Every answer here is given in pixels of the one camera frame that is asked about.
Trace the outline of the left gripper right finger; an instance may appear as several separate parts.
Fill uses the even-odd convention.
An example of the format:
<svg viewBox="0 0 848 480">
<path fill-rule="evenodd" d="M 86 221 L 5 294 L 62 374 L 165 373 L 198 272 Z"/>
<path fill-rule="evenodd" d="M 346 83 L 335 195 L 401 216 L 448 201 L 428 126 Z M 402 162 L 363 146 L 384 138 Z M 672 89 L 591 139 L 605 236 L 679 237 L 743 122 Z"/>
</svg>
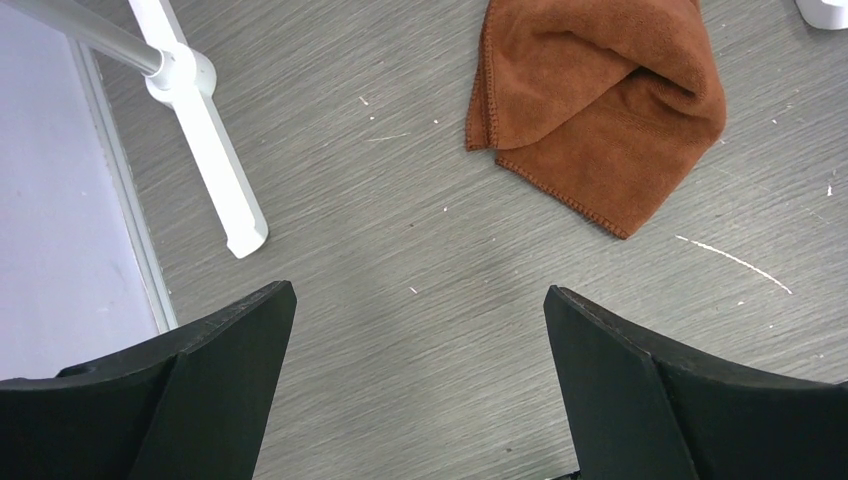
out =
<svg viewBox="0 0 848 480">
<path fill-rule="evenodd" d="M 544 301 L 580 479 L 843 479 L 847 386 L 734 363 L 572 290 Z"/>
</svg>

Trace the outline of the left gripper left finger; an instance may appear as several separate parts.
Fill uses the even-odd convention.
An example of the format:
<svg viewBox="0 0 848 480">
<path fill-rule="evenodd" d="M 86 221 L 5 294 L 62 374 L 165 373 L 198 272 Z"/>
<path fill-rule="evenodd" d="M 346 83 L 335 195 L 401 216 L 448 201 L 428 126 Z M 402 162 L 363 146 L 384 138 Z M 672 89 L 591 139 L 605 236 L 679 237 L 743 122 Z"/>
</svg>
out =
<svg viewBox="0 0 848 480">
<path fill-rule="evenodd" d="M 46 379 L 1 384 L 5 479 L 249 479 L 295 317 L 287 281 Z"/>
</svg>

